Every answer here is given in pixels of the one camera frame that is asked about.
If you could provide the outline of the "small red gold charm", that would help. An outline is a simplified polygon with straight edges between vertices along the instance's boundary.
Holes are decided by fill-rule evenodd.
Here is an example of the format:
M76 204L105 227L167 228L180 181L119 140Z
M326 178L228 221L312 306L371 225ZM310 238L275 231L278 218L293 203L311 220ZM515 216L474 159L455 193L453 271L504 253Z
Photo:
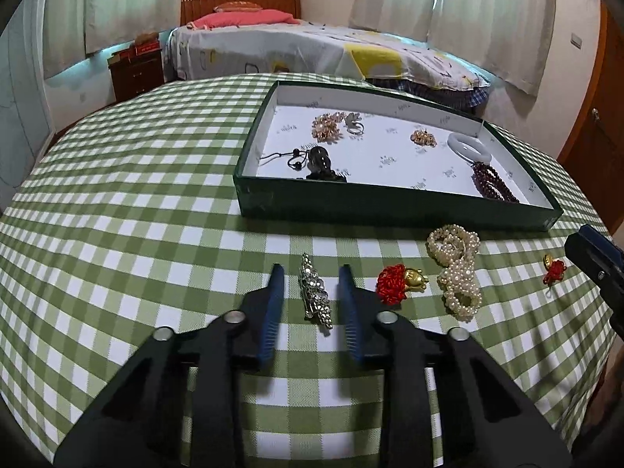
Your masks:
M542 263L545 266L546 274L542 278L542 283L552 286L557 282L561 282L565 277L567 265L564 260L554 259L549 253L546 253Z

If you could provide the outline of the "rose gold crystal brooch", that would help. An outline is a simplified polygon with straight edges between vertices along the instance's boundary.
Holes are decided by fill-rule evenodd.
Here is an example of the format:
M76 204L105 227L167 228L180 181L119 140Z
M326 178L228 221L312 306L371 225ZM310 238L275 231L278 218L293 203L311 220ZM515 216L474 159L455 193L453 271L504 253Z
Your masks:
M340 125L344 121L344 112L325 113L315 117L311 135L318 143L336 143L342 137Z

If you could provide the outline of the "orange patterned cushion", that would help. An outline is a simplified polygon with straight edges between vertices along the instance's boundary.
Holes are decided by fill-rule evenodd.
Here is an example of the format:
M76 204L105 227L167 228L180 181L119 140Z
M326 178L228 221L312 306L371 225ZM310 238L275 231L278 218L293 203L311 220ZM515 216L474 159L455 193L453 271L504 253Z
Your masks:
M242 0L220 3L213 8L214 13L255 13L262 10L260 4Z

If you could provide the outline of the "wooden headboard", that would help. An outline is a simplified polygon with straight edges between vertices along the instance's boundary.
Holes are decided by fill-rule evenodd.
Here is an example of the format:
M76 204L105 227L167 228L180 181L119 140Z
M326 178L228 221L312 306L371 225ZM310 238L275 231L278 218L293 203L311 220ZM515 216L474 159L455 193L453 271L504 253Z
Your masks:
M301 17L300 0L181 0L180 24L185 25L217 11L278 10Z

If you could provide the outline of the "white curtain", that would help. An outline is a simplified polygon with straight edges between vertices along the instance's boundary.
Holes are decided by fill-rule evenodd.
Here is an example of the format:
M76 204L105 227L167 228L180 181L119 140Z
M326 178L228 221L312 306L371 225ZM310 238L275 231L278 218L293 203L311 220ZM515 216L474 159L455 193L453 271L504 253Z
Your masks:
M43 76L53 77L89 55L179 23L180 0L46 0Z
M428 43L538 94L556 0L354 0L349 23Z

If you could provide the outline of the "green white checkered tablecloth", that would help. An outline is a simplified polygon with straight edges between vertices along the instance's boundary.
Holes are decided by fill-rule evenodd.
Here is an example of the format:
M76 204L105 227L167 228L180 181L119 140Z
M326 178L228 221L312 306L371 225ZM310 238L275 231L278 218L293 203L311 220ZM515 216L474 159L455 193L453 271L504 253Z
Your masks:
M1 396L46 461L154 328L203 328L279 263L287 291L274 365L241 378L248 466L376 466L381 375L349 371L333 304L328 336L305 320L300 255L311 254L329 291L345 263L367 289L385 265L419 267L431 288L401 313L434 332L458 322L445 314L426 229L241 218L232 175L278 80L364 86L314 74L169 83L79 122L2 214ZM607 231L562 166L502 134L564 212L547 234L479 230L484 304L465 328L571 445L617 337L597 287L567 263L547 289L542 257L563 258L582 224Z

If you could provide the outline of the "red box on nightstand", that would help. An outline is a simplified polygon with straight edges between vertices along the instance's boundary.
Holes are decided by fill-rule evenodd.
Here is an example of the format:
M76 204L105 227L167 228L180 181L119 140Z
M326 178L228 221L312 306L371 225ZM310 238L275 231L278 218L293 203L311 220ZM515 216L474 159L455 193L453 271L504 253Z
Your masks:
M147 43L140 43L134 45L134 54L136 56L144 55L151 53L153 51L159 51L160 49L159 40L147 41Z

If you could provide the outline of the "wall light switch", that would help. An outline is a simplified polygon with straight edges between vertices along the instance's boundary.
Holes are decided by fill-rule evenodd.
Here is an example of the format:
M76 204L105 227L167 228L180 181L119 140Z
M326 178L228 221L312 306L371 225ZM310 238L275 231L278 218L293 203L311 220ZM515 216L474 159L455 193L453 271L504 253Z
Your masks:
M583 45L583 39L576 35L575 33L572 33L570 36L570 42L572 44L572 46L575 46L577 49L582 49L582 45Z

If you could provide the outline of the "white jade bangle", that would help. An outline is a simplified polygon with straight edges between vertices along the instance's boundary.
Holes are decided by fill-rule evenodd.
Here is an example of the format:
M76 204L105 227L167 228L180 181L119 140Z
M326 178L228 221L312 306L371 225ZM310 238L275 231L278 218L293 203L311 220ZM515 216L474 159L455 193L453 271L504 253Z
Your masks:
M480 140L462 133L450 133L447 138L447 146L458 156L472 164L481 163L489 165L492 161L491 152L484 147Z

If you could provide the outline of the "small gold flower brooch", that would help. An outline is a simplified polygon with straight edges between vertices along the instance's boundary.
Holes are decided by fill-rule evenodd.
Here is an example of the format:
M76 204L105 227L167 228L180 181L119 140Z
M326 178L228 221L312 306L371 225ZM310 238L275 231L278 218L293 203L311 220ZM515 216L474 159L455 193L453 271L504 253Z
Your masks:
M413 144L421 147L435 148L437 146L435 135L423 129L416 129L413 131L413 133L411 133L410 140Z

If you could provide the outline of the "bed with patterned sheet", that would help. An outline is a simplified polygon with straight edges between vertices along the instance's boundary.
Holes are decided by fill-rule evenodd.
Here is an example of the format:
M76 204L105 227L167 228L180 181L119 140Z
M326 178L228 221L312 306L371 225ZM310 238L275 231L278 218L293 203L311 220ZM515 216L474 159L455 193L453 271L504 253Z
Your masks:
M164 51L169 79L198 80L255 73L348 77L403 91L460 111L489 99L486 74L411 39L300 22L227 28L175 28Z

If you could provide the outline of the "silver rhinestone hair clip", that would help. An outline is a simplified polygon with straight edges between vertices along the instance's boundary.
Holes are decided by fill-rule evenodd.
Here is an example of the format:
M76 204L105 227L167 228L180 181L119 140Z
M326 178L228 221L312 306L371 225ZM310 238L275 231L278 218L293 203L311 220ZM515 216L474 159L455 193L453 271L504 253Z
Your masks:
M325 330L331 331L333 322L329 295L324 280L319 277L308 253L301 255L298 283L303 297L305 317L316 320Z

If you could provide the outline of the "right white curtain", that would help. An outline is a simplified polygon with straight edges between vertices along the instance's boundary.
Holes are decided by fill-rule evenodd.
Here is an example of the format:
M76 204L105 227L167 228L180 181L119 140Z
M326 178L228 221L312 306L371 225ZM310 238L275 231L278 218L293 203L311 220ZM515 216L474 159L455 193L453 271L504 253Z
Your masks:
M538 94L556 0L354 0L349 23L428 43Z

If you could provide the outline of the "red knot gold charm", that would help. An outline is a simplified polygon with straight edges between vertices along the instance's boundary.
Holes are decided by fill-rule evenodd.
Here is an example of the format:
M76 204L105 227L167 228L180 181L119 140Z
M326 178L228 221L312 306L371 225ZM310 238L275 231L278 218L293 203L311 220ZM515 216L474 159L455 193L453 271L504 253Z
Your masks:
M423 271L404 264L386 266L376 279L376 296L388 307L396 307L407 298L408 292L424 292L428 277Z

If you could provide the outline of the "dark wooden nightstand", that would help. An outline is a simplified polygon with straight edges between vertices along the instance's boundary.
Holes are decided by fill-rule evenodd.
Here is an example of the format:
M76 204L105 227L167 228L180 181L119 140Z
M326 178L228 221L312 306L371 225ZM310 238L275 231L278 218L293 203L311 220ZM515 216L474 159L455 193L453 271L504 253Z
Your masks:
M135 56L114 54L108 59L108 68L117 103L145 94L164 83L161 50Z

